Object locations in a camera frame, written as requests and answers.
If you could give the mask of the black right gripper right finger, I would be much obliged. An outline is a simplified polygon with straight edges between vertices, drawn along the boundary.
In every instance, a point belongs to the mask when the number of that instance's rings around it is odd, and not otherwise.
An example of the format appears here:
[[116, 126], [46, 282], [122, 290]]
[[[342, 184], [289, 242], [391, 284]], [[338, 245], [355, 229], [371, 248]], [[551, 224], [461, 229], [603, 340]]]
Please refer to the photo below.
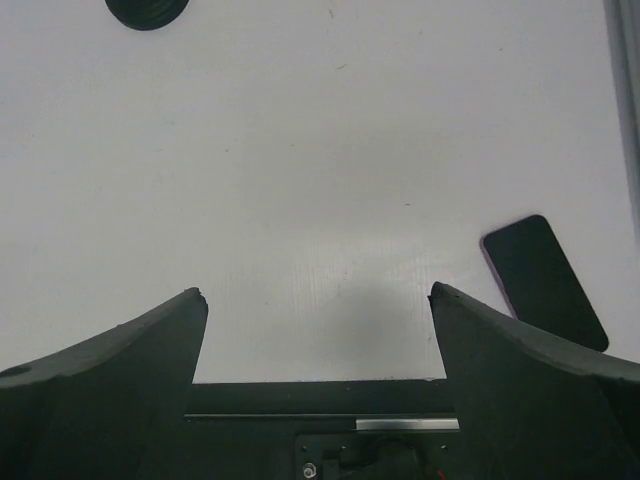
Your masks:
[[638, 478], [638, 364], [447, 284], [435, 283], [429, 301], [475, 478]]

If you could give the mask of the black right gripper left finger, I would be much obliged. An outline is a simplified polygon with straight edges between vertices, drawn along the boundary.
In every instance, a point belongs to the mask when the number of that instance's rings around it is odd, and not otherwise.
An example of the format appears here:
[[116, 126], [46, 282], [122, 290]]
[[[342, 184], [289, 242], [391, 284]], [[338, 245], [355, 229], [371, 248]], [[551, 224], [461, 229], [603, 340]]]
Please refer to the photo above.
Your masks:
[[2, 478], [138, 478], [156, 438], [182, 418], [207, 317], [207, 302], [192, 287], [2, 371]]

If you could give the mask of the purple smartphone black screen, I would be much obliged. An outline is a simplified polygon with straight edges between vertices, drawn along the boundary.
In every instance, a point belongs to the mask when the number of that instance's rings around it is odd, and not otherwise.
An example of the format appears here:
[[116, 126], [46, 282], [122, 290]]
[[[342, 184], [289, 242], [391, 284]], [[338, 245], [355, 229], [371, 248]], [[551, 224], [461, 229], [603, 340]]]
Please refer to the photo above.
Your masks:
[[608, 349], [608, 336], [544, 216], [487, 233], [481, 248], [518, 320], [598, 352]]

